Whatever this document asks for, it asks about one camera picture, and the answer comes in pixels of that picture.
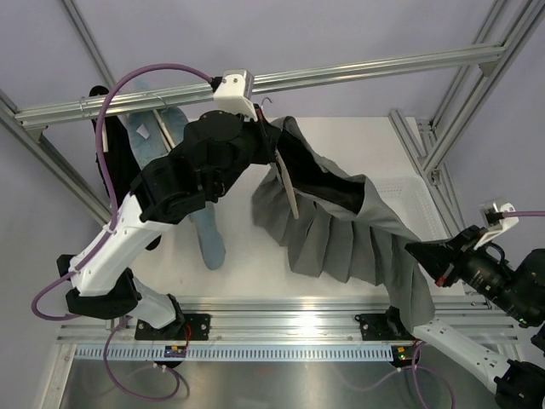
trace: aluminum frame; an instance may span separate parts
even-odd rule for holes
[[[455,142],[473,121],[480,108],[495,89],[505,72],[513,64],[514,59],[527,43],[531,34],[536,30],[545,15],[545,0],[529,0],[522,9],[522,14],[515,19],[512,27],[502,42],[505,53],[494,65],[491,72],[482,72],[477,83],[473,86],[468,98],[456,112],[454,118],[444,127],[434,130],[438,133],[437,143],[425,158],[422,168],[426,175],[430,175],[445,161],[445,157]],[[460,94],[459,87],[454,94]],[[445,110],[450,109],[451,102],[446,104]]]
[[[95,63],[105,83],[112,86],[114,77],[102,57],[99,48],[87,27],[84,18],[73,0],[60,0],[77,34],[82,39],[90,57]],[[334,84],[365,78],[377,78],[409,72],[419,72],[445,67],[459,66],[445,98],[434,118],[420,122],[420,135],[412,132],[402,112],[390,112],[390,120],[399,135],[413,167],[424,179],[433,200],[439,209],[450,234],[463,228],[462,214],[456,202],[448,170],[444,165],[445,156],[455,141],[465,131],[468,124],[482,107],[488,95],[495,88],[513,59],[533,33],[543,17],[545,0],[527,0],[502,43],[484,43],[495,24],[501,19],[506,0],[496,0],[474,39],[474,44],[463,49],[448,50],[427,55],[412,55],[385,60],[366,61],[341,66],[331,66],[281,72],[257,76],[255,94],[265,94],[287,89],[299,89],[323,84]],[[453,110],[452,102],[462,92],[468,80],[469,66],[486,64],[488,70],[474,85],[473,91],[462,108],[455,113],[449,124],[443,124],[445,114]],[[190,85],[173,89],[160,89],[146,93],[120,95],[114,99],[108,114],[144,111],[168,106],[186,105],[211,100],[207,85]],[[18,107],[0,90],[0,124],[30,152],[32,152],[69,190],[78,197],[91,215],[101,224],[109,220],[107,206],[98,199],[83,178],[56,151],[43,136],[43,130],[50,124],[84,120],[98,115],[103,97],[86,98],[67,104],[45,107]],[[255,301],[227,300],[224,298],[191,299],[181,297],[179,301],[186,311],[211,312],[215,328],[211,335],[216,342],[230,343],[355,343],[359,333],[354,330],[352,315],[356,312],[383,311],[387,300],[376,302],[350,300],[319,300],[296,298],[294,300],[269,300],[267,303]],[[502,350],[512,359],[518,359],[518,337],[511,319],[504,313],[491,309],[481,296],[436,297],[434,299],[438,316],[470,337],[478,335],[476,327],[487,325],[486,339],[496,337]],[[324,334],[298,336],[297,332],[308,328],[303,321],[312,316],[318,321],[315,329]],[[129,327],[120,331],[115,343],[133,343],[133,330]],[[75,344],[83,340],[103,343],[107,328],[103,321],[88,322],[79,320],[77,325],[69,323],[60,329],[59,354],[51,372],[49,388],[43,400],[43,407],[58,407],[67,375],[72,365]]]
[[[24,129],[14,118],[11,100],[0,91],[0,124],[32,153],[68,190],[80,200],[89,214],[100,224],[110,220],[111,212],[104,200],[100,199],[91,186],[79,175],[70,163],[43,135],[42,130]]]

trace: white wall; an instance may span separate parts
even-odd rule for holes
[[[467,223],[482,225],[479,204],[504,197],[517,210],[545,210],[545,23],[521,51],[448,157]],[[496,242],[518,266],[545,248],[545,219],[520,219]],[[545,364],[537,349],[528,348]]]

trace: gray wall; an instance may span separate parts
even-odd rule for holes
[[[78,253],[97,233],[82,206],[0,128],[0,395],[3,407],[31,408],[55,341],[55,323],[32,315],[33,296],[58,277],[60,254]],[[63,314],[62,291],[41,308]]]
[[[479,204],[504,197],[517,210],[545,210],[545,23],[521,51],[448,157],[466,223]],[[514,266],[545,248],[545,219],[520,219],[496,240]],[[536,349],[528,348],[545,364]]]

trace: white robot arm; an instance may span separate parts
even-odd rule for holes
[[[73,289],[66,295],[70,312],[104,320],[130,314],[163,330],[165,337],[183,325],[175,298],[143,285],[130,263],[206,201],[217,202],[250,164],[274,163],[272,147],[281,133],[249,101],[251,74],[229,71],[219,79],[214,98],[220,110],[189,123],[184,141],[142,170],[119,207],[114,231],[105,225],[80,254],[58,260],[61,275],[73,274]]]
[[[503,218],[503,212],[514,211],[513,206],[497,200],[485,204],[481,211],[488,228],[472,226],[453,239],[411,243],[405,249],[436,285],[451,286],[462,279],[521,326],[540,326],[545,320],[545,250],[533,250],[513,271],[503,249],[491,242],[518,221]],[[499,259],[487,252],[489,247],[499,254]],[[412,335],[471,372],[495,394],[499,407],[545,408],[542,368],[494,353],[440,320],[416,326]],[[545,327],[532,342],[545,350]]]

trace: aluminum extrusion bar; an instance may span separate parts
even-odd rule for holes
[[[255,77],[252,93],[259,95],[364,78],[378,78],[387,75],[493,62],[499,60],[503,52],[504,49],[499,43],[478,44],[463,49],[426,55],[395,57],[385,60],[258,75]],[[212,93],[208,84],[136,92],[116,96],[110,109],[108,109],[108,115],[159,109],[165,106],[188,105],[211,101],[211,99]],[[27,129],[90,119],[98,115],[103,101],[104,97],[94,97],[76,102],[31,107],[21,110],[15,117]]]
[[[473,87],[469,97],[462,108],[444,132],[437,135],[438,140],[433,150],[424,162],[424,173],[429,175],[444,160],[447,153],[453,147],[458,137],[471,123],[479,109],[484,105],[496,85],[513,63],[516,55],[524,47],[528,38],[539,25],[545,15],[545,0],[530,1],[525,12],[518,20],[516,27],[509,33],[505,42],[505,53],[498,61],[496,68],[490,76],[481,75],[479,81]]]
[[[437,186],[432,184],[430,177],[424,173],[420,160],[420,151],[415,146],[416,136],[407,123],[405,116],[400,110],[393,109],[390,111],[388,118],[390,119],[393,129],[401,141],[403,149],[409,157],[413,169],[426,183],[427,190],[430,192],[433,202],[437,206],[437,210],[439,211],[439,215],[441,216],[441,220],[445,225],[447,233],[450,236],[457,235],[463,229],[463,226],[460,225],[460,221],[456,217],[456,210],[453,208],[452,203],[443,195],[442,192],[440,192]]]
[[[0,108],[6,106],[7,104],[0,103]],[[96,221],[106,224],[110,220],[110,211],[106,204],[45,137],[41,135],[34,138],[7,109],[0,109],[0,124],[80,199]]]
[[[479,32],[473,40],[473,44],[484,43],[488,41],[489,36],[496,27],[496,24],[502,18],[502,15],[505,11],[505,8],[508,4],[508,0],[496,0],[490,7],[490,11],[486,16],[485,21],[483,21],[482,26],[479,29]],[[436,129],[441,119],[445,115],[446,111],[449,109],[452,101],[456,100],[458,92],[462,89],[463,84],[468,80],[470,66],[461,66],[458,68],[450,87],[448,88],[443,100],[439,104],[437,112],[433,116],[433,128]]]
[[[517,343],[517,322],[502,311],[472,309],[457,311],[438,309],[436,316],[454,326],[464,335],[481,343]],[[372,310],[375,313],[383,310]],[[209,340],[201,345],[349,345],[362,344],[355,314],[369,312],[364,304],[360,309],[336,311],[210,311]],[[59,331],[57,343],[104,343],[109,332],[100,321],[85,325],[85,321],[66,323]],[[136,322],[116,333],[113,343],[169,345],[172,341],[134,340]]]
[[[74,3],[73,0],[60,0],[60,3],[68,14],[70,22],[76,29],[78,36],[81,38],[85,49],[89,53],[89,56],[94,62],[96,69],[100,73],[100,76],[102,77],[105,85],[110,88],[113,87],[116,81],[113,79],[113,75],[110,72],[108,65],[106,64],[106,60],[100,53],[96,42],[93,39],[93,35],[91,34],[90,29],[87,27],[85,19],[77,8],[77,5]]]

